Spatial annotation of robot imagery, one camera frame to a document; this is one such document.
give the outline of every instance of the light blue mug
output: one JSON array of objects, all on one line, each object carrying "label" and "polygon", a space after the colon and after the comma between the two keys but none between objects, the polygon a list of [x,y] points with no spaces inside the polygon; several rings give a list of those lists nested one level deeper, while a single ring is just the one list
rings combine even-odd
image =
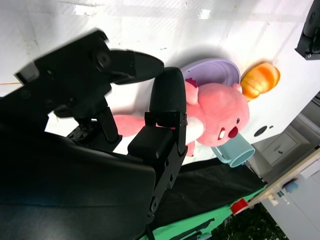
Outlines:
[{"label": "light blue mug", "polygon": [[231,168],[245,163],[256,151],[240,133],[225,144],[211,149],[222,163],[229,164]]}]

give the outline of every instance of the pink stuffed toy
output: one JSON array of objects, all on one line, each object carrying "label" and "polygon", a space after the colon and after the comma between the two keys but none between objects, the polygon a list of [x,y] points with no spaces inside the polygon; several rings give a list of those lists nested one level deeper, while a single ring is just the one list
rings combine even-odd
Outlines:
[{"label": "pink stuffed toy", "polygon": [[[208,147],[225,144],[249,121],[249,106],[239,84],[233,87],[208,83],[197,86],[192,78],[185,81],[187,156],[192,156],[195,140]],[[143,117],[115,115],[118,132],[123,137],[137,134],[145,125]]]}]

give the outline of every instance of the white wall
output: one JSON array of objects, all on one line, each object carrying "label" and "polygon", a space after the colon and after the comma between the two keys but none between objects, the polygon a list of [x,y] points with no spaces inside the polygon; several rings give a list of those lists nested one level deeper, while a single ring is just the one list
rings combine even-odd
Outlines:
[{"label": "white wall", "polygon": [[320,239],[320,173],[308,179],[298,179],[293,193],[282,190],[290,204],[276,196],[277,206],[266,199],[262,202],[270,215],[290,240]]}]

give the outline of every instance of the drawer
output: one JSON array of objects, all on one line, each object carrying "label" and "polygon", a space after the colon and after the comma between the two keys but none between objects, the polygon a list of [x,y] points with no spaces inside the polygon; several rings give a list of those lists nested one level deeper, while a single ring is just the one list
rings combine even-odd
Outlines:
[{"label": "drawer", "polygon": [[287,133],[283,132],[273,143],[265,148],[261,154],[270,165],[274,165],[276,161],[284,157],[298,145],[299,144]]}]

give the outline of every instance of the green mat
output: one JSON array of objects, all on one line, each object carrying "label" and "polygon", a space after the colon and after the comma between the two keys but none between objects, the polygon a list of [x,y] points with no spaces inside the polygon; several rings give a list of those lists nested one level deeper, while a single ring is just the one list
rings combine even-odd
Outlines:
[{"label": "green mat", "polygon": [[[263,191],[264,189],[265,188],[263,187],[260,190],[245,196],[244,199],[248,201],[258,193]],[[231,205],[232,204],[229,204],[229,205],[220,207],[218,209],[215,209],[213,211],[209,211],[197,216],[193,216],[181,221],[177,221],[167,226],[159,227],[153,231],[154,237],[156,240],[169,240],[181,233],[188,231],[189,229],[194,228],[195,226],[200,225],[201,223],[204,223],[214,218],[214,221],[211,222],[207,228],[201,230],[203,234],[210,233],[213,229],[218,227],[228,216],[232,214],[232,211],[230,210]],[[147,236],[144,236],[140,240],[149,240],[149,239]]]}]

